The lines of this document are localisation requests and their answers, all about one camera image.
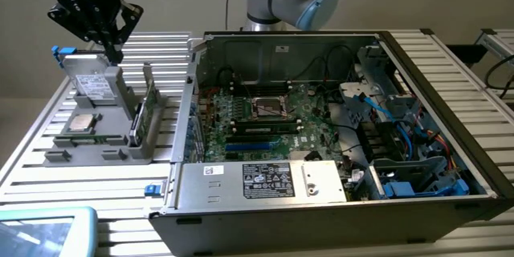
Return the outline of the silver cpu chip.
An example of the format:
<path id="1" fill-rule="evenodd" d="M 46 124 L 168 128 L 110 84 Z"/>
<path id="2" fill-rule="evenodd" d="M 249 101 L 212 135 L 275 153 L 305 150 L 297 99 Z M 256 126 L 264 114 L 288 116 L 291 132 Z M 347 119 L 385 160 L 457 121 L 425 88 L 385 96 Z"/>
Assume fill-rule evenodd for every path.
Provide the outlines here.
<path id="1" fill-rule="evenodd" d="M 66 135 L 93 135 L 96 123 L 101 120 L 101 114 L 76 114 L 61 133 Z"/>

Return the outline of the blue plastic fan bracket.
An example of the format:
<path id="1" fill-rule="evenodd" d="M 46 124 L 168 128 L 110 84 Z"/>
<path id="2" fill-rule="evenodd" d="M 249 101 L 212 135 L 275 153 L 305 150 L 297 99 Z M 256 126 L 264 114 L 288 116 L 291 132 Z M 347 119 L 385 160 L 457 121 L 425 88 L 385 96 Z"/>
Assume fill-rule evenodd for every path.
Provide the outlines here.
<path id="1" fill-rule="evenodd" d="M 388 199 L 403 199 L 416 196 L 409 182 L 388 182 L 381 188 Z"/>

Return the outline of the metal slat side table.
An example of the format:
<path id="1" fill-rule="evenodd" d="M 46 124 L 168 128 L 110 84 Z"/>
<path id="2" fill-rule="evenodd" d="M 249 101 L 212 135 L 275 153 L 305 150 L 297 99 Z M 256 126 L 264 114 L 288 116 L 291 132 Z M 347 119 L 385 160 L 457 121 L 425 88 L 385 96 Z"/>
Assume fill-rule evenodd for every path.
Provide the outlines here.
<path id="1" fill-rule="evenodd" d="M 483 28 L 475 44 L 481 45 L 499 60 L 506 59 L 514 55 L 514 29 Z"/>

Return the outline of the short black expansion slot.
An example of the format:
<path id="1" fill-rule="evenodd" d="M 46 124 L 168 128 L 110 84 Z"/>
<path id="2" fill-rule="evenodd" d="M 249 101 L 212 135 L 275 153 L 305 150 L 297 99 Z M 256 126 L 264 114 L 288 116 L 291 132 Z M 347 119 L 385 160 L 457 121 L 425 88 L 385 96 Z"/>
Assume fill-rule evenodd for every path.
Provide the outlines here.
<path id="1" fill-rule="evenodd" d="M 226 152 L 224 154 L 224 159 L 226 161 L 255 161 L 261 157 L 260 153 L 255 152 Z"/>

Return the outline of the open black pc case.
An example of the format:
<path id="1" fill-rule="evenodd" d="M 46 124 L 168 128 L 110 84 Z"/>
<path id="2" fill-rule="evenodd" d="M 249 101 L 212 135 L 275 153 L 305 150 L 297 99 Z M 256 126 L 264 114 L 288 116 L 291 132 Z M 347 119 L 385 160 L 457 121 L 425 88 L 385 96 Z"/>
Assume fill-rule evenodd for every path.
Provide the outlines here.
<path id="1" fill-rule="evenodd" d="M 514 112 L 427 29 L 411 31 L 210 32 L 188 46 L 186 83 L 170 153 L 162 207 L 148 221 L 173 255 L 424 244 L 471 221 L 514 208 Z M 421 103 L 416 123 L 349 118 L 339 84 L 391 80 Z M 208 164 L 200 97 L 232 85 L 321 85 L 328 124 L 343 158 L 333 161 L 344 203 L 241 211 L 184 212 L 172 207 L 181 167 Z M 464 196 L 373 200 L 371 161 L 440 156 L 468 186 Z"/>

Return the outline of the grey parts rack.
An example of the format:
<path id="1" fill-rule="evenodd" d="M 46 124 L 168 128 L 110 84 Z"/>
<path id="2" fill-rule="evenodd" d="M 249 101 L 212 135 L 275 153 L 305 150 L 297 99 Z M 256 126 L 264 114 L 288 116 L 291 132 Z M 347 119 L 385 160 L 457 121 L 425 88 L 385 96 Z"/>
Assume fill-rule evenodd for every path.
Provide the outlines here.
<path id="1" fill-rule="evenodd" d="M 53 147 L 44 153 L 45 161 L 42 164 L 45 167 L 126 166 L 150 163 L 166 99 L 156 88 L 157 102 L 153 106 L 149 132 L 141 145 L 129 147 L 129 129 L 146 87 L 144 94 L 136 96 L 132 87 L 125 84 L 121 74 L 122 70 L 117 66 L 109 66 L 104 72 L 113 92 L 112 101 L 90 101 L 88 97 L 76 92 L 73 97 L 76 108 L 64 127 L 76 114 L 101 114 L 101 120 L 94 127 L 94 135 L 120 135 L 124 137 L 124 144 L 120 139 L 114 140 L 110 145 L 57 147 L 53 144 Z"/>

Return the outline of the metal cpu socket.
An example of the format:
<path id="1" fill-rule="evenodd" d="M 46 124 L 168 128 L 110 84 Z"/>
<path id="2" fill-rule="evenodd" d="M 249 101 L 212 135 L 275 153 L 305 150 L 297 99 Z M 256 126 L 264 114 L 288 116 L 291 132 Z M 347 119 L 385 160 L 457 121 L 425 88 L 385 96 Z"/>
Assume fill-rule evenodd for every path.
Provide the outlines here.
<path id="1" fill-rule="evenodd" d="M 285 99 L 283 96 L 256 97 L 251 99 L 252 117 L 287 117 Z"/>

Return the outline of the green motherboard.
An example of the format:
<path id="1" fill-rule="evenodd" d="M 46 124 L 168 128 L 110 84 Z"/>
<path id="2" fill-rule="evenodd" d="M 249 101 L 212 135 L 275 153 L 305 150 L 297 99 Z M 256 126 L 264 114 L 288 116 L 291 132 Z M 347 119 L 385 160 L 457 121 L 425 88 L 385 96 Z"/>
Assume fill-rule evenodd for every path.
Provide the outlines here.
<path id="1" fill-rule="evenodd" d="M 200 97 L 205 162 L 226 161 L 224 146 L 229 143 L 224 139 L 235 135 L 233 128 L 268 126 L 296 126 L 299 134 L 280 135 L 281 138 L 272 143 L 271 150 L 243 151 L 260 153 L 261 157 L 256 161 L 288 160 L 289 152 L 300 150 L 317 151 L 321 160 L 341 160 L 337 129 L 328 124 L 329 109 L 321 103 L 321 85 L 291 85 L 289 92 L 281 95 L 285 99 L 287 117 L 268 116 L 257 119 L 251 113 L 251 99 L 256 97 L 235 96 L 235 86 L 237 85 L 210 88 Z"/>

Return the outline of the black ram slot bank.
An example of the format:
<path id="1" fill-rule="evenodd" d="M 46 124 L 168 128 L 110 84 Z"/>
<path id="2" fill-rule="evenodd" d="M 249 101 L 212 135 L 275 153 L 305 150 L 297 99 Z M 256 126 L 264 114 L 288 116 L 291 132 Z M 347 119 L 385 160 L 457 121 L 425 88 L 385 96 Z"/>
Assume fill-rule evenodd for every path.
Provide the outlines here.
<path id="1" fill-rule="evenodd" d="M 233 95 L 237 97 L 260 97 L 260 96 L 280 96 L 285 95 L 292 89 L 291 85 L 237 85 L 233 87 Z"/>

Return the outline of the black ram stick white label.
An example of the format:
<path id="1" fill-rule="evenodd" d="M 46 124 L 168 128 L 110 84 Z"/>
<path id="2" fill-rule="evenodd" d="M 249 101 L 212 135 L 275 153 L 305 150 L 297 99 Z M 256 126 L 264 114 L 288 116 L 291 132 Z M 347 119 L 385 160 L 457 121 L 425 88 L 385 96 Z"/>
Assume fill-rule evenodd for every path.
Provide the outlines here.
<path id="1" fill-rule="evenodd" d="M 299 130 L 296 126 L 236 127 L 232 133 L 235 135 L 292 135 L 299 134 Z"/>

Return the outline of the metal disk bay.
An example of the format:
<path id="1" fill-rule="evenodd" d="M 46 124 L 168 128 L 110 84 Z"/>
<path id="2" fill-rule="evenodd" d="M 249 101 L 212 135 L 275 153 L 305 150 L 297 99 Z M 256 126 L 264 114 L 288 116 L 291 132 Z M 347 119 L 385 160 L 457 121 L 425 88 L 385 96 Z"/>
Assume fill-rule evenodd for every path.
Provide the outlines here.
<path id="1" fill-rule="evenodd" d="M 395 120 L 416 123 L 421 117 L 420 101 L 395 81 L 343 82 L 339 91 L 353 123 Z"/>

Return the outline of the teal teach pendant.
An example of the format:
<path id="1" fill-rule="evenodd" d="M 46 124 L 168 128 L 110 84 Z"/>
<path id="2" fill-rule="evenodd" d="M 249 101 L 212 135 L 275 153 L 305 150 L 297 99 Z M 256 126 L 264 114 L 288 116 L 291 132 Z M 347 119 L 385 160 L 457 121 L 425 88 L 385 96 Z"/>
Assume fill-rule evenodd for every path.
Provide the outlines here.
<path id="1" fill-rule="evenodd" d="M 0 211 L 0 257 L 94 257 L 96 248 L 92 207 Z"/>

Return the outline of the blue case latch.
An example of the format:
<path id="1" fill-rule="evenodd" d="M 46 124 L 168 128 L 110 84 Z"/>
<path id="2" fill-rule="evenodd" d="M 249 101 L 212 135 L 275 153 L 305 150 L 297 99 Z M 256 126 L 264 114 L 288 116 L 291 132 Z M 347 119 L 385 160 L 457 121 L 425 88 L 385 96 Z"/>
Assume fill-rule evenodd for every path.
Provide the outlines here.
<path id="1" fill-rule="evenodd" d="M 158 182 L 150 182 L 144 187 L 144 196 L 145 197 L 164 197 L 166 185 L 168 185 L 166 180 L 161 180 Z"/>

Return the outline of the blue expansion slot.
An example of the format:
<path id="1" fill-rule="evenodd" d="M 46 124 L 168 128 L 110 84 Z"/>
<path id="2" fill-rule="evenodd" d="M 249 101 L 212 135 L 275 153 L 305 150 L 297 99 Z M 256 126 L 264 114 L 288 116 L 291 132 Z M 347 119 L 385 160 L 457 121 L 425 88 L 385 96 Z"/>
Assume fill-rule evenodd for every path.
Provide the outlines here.
<path id="1" fill-rule="evenodd" d="M 259 150 L 271 150 L 273 144 L 269 142 L 265 143 L 231 143 L 224 146 L 225 152 L 241 152 L 241 151 L 259 151 Z"/>

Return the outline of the green gpu card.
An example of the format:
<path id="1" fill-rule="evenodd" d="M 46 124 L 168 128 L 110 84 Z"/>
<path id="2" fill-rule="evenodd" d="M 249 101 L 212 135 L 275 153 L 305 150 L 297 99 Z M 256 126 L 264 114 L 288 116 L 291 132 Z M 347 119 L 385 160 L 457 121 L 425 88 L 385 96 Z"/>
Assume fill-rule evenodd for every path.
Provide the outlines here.
<path id="1" fill-rule="evenodd" d="M 142 65 L 142 75 L 146 86 L 145 95 L 137 105 L 136 115 L 129 129 L 129 147 L 141 145 L 142 140 L 149 132 L 153 108 L 157 102 L 154 80 L 152 76 L 152 68 L 149 62 Z"/>

